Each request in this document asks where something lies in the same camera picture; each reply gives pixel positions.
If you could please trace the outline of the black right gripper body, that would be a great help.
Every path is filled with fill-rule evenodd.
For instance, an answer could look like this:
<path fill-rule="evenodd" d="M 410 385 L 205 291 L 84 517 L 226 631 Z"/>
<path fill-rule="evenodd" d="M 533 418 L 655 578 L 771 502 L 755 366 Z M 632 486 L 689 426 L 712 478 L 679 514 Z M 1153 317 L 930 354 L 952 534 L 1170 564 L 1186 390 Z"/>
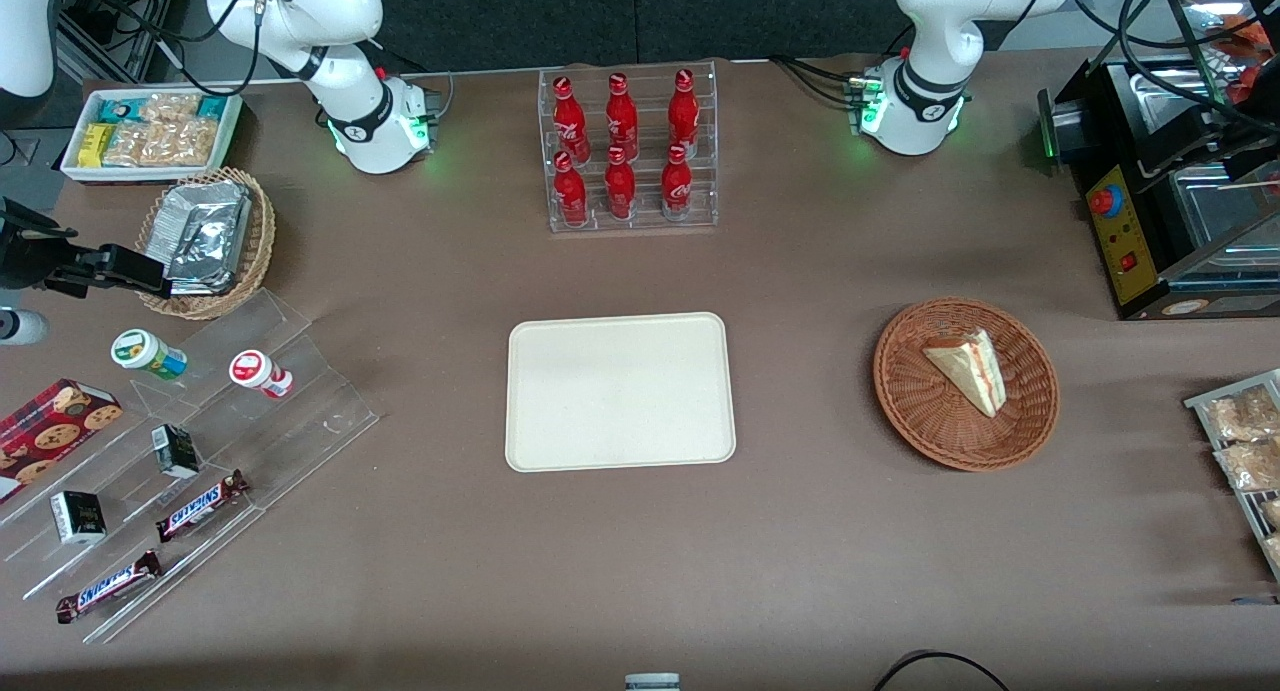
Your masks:
<path fill-rule="evenodd" d="M 42 287 L 56 293 L 78 293 L 77 287 L 56 276 L 64 264 L 74 261 L 69 241 L 79 232 L 64 229 L 52 218 L 13 200 L 3 200 L 1 218 L 3 290 Z"/>

